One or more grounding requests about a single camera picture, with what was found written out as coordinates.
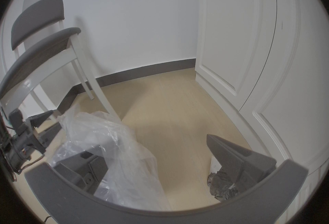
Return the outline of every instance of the white chair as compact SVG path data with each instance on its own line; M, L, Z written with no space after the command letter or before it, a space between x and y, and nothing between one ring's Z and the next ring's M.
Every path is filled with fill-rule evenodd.
M14 22L11 29L11 46L15 52L16 61L0 84L0 102L7 116L20 106L28 94L32 95L43 111L47 111L33 89L50 74L68 63L72 63L90 99L93 99L93 95L83 75L105 109L109 113L115 113L88 67L78 38L81 30L79 28L64 29L63 20L63 0L40 0L24 10ZM17 49L19 44L32 34L57 22L60 24L60 31L37 42L19 56Z

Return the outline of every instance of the cable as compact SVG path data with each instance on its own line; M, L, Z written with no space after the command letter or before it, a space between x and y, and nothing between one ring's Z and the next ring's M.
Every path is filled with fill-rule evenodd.
M42 156L40 156L37 160L33 161L32 163L29 163L25 166L23 166L21 169L19 169L19 173L21 173L24 169L26 169L27 167L35 164L36 162L40 161L42 158L44 158L44 154Z
M51 216L48 216L48 217L44 220L44 223L46 223L46 221L47 221L48 218L51 218Z

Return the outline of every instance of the clear plastic bag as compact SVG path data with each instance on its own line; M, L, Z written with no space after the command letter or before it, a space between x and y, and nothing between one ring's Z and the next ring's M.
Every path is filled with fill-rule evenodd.
M79 112L78 105L59 117L66 132L65 142L48 161L60 160L100 146L108 171L94 196L134 209L171 211L158 179L157 161L136 141L134 131L115 113Z

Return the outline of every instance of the gray chair backrest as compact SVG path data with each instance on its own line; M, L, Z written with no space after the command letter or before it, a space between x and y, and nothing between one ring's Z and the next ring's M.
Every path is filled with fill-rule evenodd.
M64 20L63 0L40 0L25 9L11 28L11 48L46 26Z

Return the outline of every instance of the floor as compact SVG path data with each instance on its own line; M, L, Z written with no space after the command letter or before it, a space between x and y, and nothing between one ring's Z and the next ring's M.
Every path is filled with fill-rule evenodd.
M138 142L157 158L159 179L173 210L218 202L207 186L211 160L207 134L250 147L223 110L195 81L194 69L138 78L102 90L122 122L134 129ZM79 94L73 104L76 103L81 111L88 113L105 111L98 99L91 101L86 93ZM48 155L58 146L60 138L51 144ZM15 185L27 199L33 195L21 178L22 175Z

